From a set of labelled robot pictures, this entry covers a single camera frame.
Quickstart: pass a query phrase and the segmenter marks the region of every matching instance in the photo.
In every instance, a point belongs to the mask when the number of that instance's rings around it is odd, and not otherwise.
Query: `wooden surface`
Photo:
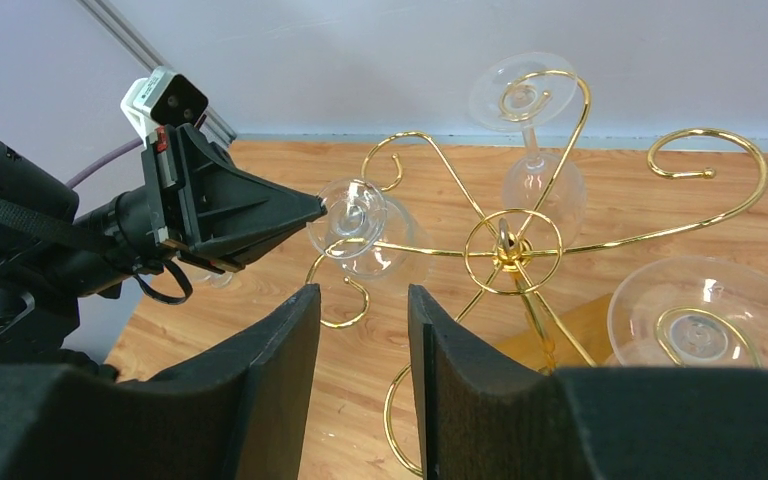
[[[247,171],[315,193],[330,180],[357,176],[369,147],[238,142],[231,154]],[[522,149],[445,150],[486,212],[501,209],[501,180]],[[429,147],[389,146],[373,162],[370,177],[389,183],[395,169],[388,157],[395,151],[405,163],[405,181],[393,195],[412,211],[436,246],[461,249],[477,217]],[[745,198],[756,178],[754,162],[742,154],[663,155],[662,166],[671,170],[717,168],[718,177],[709,181],[659,179],[647,169],[644,152],[579,150],[571,158],[585,175],[588,189],[585,226],[575,244],[612,240],[715,214]],[[489,248],[478,240],[476,245],[476,249]],[[541,291],[558,312],[565,312],[610,294],[629,273],[649,262],[684,254],[717,256],[768,276],[768,193],[751,212],[709,229],[565,256],[558,274]],[[193,298],[179,307],[143,299],[109,362],[122,369],[124,378],[146,378],[215,345],[295,292],[315,257],[307,234],[301,232],[224,289],[197,286]],[[535,275],[541,268],[545,271],[546,265],[538,263],[535,260],[529,266]],[[336,267],[324,266],[317,280],[322,284],[324,316],[347,318],[356,311],[360,300],[342,284]],[[453,315],[477,290],[463,262],[453,258],[436,259],[424,285]],[[167,277],[158,278],[154,286],[161,291],[175,288]],[[300,478],[415,478],[390,453],[381,415],[392,376],[408,362],[406,297],[373,287],[370,292],[373,306],[366,321],[347,330],[321,332]],[[593,322],[604,325],[605,319],[593,318]],[[465,325],[491,343],[526,328],[517,299],[491,295]],[[404,448],[417,459],[411,394],[407,381],[395,402],[394,424]]]

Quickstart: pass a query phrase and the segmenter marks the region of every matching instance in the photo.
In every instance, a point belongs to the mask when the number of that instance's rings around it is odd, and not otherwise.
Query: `cable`
[[[112,162],[113,160],[116,160],[122,155],[125,155],[126,153],[139,147],[142,144],[143,144],[142,139],[135,138],[134,140],[131,140],[130,142],[122,145],[121,147],[111,150],[110,152],[104,154],[101,158],[99,158],[98,160],[90,164],[90,166],[78,172],[77,175],[75,175],[74,177],[72,177],[72,179],[66,182],[66,186],[69,188],[77,187],[81,182],[89,178],[90,175],[99,171],[102,167],[104,167],[108,163]]]

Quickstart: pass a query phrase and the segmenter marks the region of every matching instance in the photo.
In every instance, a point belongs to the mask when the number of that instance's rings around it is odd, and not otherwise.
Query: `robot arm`
[[[193,124],[207,99],[182,76],[158,69],[129,96],[151,128],[145,183],[78,219],[77,193],[0,141],[0,362],[51,361],[79,325],[79,297],[118,298],[136,277],[152,298],[182,303],[192,287],[172,258],[240,271],[325,214],[319,198],[235,168]],[[139,278],[165,270],[183,297]]]

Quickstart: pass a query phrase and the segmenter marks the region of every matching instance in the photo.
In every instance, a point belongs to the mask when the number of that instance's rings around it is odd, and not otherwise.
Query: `black padded block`
[[[544,377],[408,298],[427,479],[768,478],[768,371],[576,368]]]
[[[308,285],[147,382],[0,366],[0,479],[294,479],[319,341]]]

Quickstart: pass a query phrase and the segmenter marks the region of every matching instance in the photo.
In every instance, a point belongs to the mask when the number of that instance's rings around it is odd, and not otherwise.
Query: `glass stem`
[[[532,161],[537,161],[540,156],[540,147],[537,145],[537,134],[534,133],[534,127],[522,129],[522,141],[525,144],[525,155]]]

